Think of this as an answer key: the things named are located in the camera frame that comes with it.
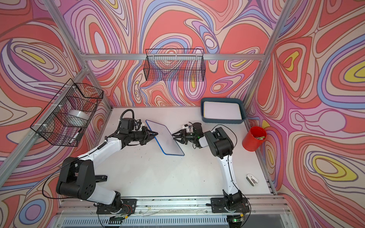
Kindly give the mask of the blue whiteboard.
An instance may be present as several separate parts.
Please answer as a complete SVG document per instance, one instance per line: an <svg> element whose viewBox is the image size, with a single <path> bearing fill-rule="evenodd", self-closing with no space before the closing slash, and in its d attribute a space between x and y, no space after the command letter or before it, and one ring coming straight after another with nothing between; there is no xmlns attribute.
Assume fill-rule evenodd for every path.
<svg viewBox="0 0 365 228"><path fill-rule="evenodd" d="M163 154L171 156L184 156L184 152L174 140L171 132L165 125L151 120L146 120L146 124L151 131L158 133L158 135L155 136L155 139Z"/></svg>

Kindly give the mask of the yellow framed whiteboard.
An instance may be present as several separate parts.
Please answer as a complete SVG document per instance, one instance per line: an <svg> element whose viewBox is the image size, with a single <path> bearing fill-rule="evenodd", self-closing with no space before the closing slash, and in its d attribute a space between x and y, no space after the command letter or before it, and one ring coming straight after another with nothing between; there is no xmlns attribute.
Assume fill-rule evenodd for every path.
<svg viewBox="0 0 365 228"><path fill-rule="evenodd" d="M237 103L206 101L203 103L203 117L215 120L242 120L242 113Z"/></svg>

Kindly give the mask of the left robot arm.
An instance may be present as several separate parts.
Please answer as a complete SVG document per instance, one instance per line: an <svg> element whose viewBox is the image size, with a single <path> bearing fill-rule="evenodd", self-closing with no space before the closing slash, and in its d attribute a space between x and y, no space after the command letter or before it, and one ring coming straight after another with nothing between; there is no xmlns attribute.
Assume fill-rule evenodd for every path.
<svg viewBox="0 0 365 228"><path fill-rule="evenodd" d="M119 119L116 130L106 136L103 143L78 156L66 158L57 170L59 178L56 185L58 199L79 199L93 202L99 212L121 214L125 203L118 191L108 190L99 185L106 182L107 176L96 175L95 168L103 161L125 147L142 146L158 136L137 120L132 109L125 110Z"/></svg>

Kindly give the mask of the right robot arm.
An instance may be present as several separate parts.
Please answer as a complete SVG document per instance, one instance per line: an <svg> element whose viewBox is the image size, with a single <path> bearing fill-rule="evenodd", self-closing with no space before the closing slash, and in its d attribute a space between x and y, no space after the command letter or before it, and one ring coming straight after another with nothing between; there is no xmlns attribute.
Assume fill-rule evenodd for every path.
<svg viewBox="0 0 365 228"><path fill-rule="evenodd" d="M195 148L207 145L212 155L217 158L223 179L223 196L213 197L207 203L213 213L251 213L251 204L238 187L233 170L232 155L237 143L233 142L224 129L223 124L216 125L211 131L204 132L201 123L191 123L172 134L180 144L192 143Z"/></svg>

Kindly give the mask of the teal plastic storage box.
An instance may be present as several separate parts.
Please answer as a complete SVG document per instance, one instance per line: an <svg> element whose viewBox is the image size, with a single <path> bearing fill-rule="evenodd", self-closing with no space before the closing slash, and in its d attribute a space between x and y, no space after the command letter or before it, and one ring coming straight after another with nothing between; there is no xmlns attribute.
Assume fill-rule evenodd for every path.
<svg viewBox="0 0 365 228"><path fill-rule="evenodd" d="M247 118L240 99L217 97L201 100L201 116L205 123L215 124L242 124Z"/></svg>

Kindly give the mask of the white whiteboard eraser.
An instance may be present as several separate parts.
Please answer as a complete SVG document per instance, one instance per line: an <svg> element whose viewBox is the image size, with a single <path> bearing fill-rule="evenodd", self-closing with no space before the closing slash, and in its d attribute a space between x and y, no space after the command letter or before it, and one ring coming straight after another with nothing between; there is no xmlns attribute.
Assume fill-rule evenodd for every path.
<svg viewBox="0 0 365 228"><path fill-rule="evenodd" d="M247 174L246 180L253 187L256 186L259 183L258 179L256 179L252 174Z"/></svg>

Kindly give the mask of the silver tape roll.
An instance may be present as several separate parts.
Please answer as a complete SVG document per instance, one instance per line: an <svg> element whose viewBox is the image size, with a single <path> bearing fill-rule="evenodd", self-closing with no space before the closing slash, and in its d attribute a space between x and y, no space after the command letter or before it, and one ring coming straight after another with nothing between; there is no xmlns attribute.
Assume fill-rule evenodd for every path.
<svg viewBox="0 0 365 228"><path fill-rule="evenodd" d="M70 119L72 119L73 122L87 122L89 120L89 115L83 111L80 110L70 110L68 112L68 115L70 117Z"/></svg>

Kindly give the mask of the red plastic cup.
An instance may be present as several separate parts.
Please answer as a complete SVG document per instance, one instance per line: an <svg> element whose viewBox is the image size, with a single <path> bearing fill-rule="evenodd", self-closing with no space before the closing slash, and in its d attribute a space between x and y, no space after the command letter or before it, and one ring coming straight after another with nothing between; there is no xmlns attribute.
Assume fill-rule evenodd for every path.
<svg viewBox="0 0 365 228"><path fill-rule="evenodd" d="M267 133L262 127L259 126L251 127L242 141L243 148L250 152L256 151L264 143L266 139L266 138L264 140L255 139L256 137L261 137L261 136L267 137Z"/></svg>

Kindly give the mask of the marker in left basket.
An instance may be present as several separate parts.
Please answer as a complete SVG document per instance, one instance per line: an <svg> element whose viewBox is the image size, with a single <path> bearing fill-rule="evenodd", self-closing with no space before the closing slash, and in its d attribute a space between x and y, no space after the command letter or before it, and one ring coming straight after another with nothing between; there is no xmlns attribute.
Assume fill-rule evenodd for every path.
<svg viewBox="0 0 365 228"><path fill-rule="evenodd" d="M80 142L80 136L81 136L81 132L80 131L76 132L76 134L71 138L69 144L78 145L78 143Z"/></svg>

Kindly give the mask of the green circuit board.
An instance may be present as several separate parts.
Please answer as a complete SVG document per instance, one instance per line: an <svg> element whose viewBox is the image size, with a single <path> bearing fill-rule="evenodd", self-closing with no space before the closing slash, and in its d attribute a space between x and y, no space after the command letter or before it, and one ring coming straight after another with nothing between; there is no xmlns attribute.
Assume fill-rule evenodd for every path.
<svg viewBox="0 0 365 228"><path fill-rule="evenodd" d="M125 217L110 217L109 224L121 224L125 220Z"/></svg>

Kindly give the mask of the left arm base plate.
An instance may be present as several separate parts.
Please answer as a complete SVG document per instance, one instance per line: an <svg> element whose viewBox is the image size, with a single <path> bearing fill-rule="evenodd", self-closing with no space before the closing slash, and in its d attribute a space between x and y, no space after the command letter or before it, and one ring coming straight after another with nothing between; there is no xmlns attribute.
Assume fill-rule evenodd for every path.
<svg viewBox="0 0 365 228"><path fill-rule="evenodd" d="M136 211L137 199L118 199L116 203L110 205L98 204L98 215L131 215Z"/></svg>

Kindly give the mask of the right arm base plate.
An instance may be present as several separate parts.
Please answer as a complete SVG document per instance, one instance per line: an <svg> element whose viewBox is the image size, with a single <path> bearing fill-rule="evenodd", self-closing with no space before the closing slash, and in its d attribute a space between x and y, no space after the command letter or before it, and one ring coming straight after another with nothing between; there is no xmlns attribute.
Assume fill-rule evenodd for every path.
<svg viewBox="0 0 365 228"><path fill-rule="evenodd" d="M210 198L209 203L213 213L249 213L251 211L249 202L246 198L228 202L224 197Z"/></svg>

